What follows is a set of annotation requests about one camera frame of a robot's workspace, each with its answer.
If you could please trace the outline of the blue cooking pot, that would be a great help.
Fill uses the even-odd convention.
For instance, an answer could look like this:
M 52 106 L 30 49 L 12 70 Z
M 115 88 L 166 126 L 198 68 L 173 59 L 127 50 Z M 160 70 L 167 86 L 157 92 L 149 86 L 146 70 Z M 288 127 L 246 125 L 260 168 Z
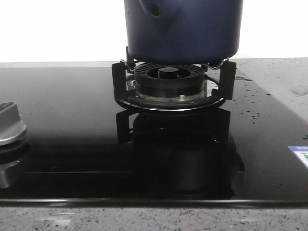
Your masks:
M 234 56 L 241 0 L 126 0 L 128 52 L 153 64 L 201 64 Z

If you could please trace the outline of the black pot support grate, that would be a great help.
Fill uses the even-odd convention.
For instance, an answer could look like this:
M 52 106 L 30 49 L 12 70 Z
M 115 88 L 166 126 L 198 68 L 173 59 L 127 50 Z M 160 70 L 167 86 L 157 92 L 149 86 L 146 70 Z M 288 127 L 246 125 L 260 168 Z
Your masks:
M 136 90 L 134 71 L 146 64 L 150 63 L 134 60 L 130 54 L 126 60 L 112 64 L 114 99 L 120 106 L 146 111 L 189 111 L 222 105 L 233 98 L 236 63 L 228 58 L 217 67 L 209 63 L 192 64 L 205 71 L 204 89 L 198 94 L 178 97 L 154 97 Z

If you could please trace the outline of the black glass cooktop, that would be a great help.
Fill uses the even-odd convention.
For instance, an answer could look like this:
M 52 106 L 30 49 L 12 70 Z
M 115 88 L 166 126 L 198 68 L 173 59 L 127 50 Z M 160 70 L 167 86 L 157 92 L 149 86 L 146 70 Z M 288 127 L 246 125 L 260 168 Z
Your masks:
M 308 125 L 245 74 L 232 101 L 142 112 L 110 67 L 3 68 L 26 135 L 0 149 L 3 206 L 307 207 Z

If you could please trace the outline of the silver stove control knob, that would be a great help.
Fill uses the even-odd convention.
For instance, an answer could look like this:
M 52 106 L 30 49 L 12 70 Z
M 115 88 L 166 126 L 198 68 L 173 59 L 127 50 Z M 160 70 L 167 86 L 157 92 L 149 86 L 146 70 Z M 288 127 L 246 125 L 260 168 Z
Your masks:
M 21 120 L 16 102 L 0 104 L 0 145 L 13 143 L 26 134 L 26 124 Z

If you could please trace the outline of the energy label sticker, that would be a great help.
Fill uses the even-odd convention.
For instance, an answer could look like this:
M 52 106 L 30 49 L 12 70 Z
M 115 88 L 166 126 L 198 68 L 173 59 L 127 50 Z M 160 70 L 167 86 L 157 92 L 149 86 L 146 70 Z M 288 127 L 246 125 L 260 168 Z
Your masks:
M 308 170 L 308 146 L 307 145 L 288 145 L 292 156 L 292 166 Z

